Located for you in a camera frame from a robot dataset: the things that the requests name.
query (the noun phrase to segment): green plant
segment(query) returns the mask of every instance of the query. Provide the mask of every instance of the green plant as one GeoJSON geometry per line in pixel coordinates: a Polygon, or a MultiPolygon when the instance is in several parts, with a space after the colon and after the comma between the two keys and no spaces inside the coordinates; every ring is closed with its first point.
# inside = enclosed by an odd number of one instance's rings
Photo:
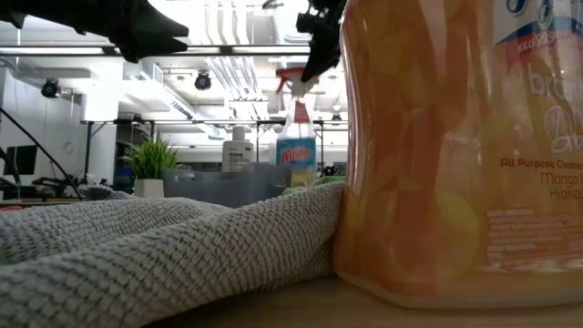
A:
{"type": "Polygon", "coordinates": [[[132,145],[129,155],[122,159],[129,165],[137,179],[162,179],[162,169],[176,167],[176,150],[169,147],[158,133],[156,140],[132,145]]]}

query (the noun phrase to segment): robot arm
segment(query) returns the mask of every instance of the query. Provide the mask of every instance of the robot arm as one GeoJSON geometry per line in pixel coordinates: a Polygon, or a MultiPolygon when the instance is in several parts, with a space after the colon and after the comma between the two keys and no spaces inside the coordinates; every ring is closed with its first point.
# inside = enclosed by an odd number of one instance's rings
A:
{"type": "Polygon", "coordinates": [[[148,0],[0,0],[0,20],[22,28],[27,15],[105,36],[132,63],[188,48],[174,38],[188,36],[188,28],[148,0]]]}
{"type": "Polygon", "coordinates": [[[298,15],[298,32],[312,35],[310,57],[302,82],[319,76],[340,62],[340,25],[345,6],[346,0],[310,0],[310,9],[298,15]]]}

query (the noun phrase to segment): white pot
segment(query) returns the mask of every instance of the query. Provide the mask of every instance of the white pot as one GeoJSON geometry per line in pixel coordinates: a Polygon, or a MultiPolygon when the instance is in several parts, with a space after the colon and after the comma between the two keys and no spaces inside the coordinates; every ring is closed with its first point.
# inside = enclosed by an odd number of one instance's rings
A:
{"type": "Polygon", "coordinates": [[[161,179],[137,179],[134,196],[140,198],[164,198],[164,181],[161,179]]]}

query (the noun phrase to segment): white bottle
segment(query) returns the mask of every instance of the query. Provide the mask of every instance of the white bottle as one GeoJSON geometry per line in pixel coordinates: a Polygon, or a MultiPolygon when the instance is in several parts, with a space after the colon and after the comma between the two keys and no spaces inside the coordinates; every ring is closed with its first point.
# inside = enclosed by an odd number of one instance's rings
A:
{"type": "Polygon", "coordinates": [[[245,140],[245,128],[233,127],[233,140],[222,144],[222,171],[239,172],[253,162],[253,144],[245,140]]]}

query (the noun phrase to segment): white pillar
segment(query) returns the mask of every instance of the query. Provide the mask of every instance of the white pillar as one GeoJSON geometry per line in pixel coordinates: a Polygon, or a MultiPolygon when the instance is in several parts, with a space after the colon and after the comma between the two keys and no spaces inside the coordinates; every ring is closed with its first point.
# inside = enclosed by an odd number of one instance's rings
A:
{"type": "MultiPolygon", "coordinates": [[[[119,84],[123,78],[123,62],[119,61],[101,69],[99,81],[83,97],[83,119],[85,121],[110,121],[118,118],[120,94],[119,84]]],[[[93,132],[100,124],[93,125],[93,132]]],[[[88,174],[97,181],[107,179],[113,183],[116,162],[116,137],[118,127],[107,124],[91,138],[88,174]]]]}

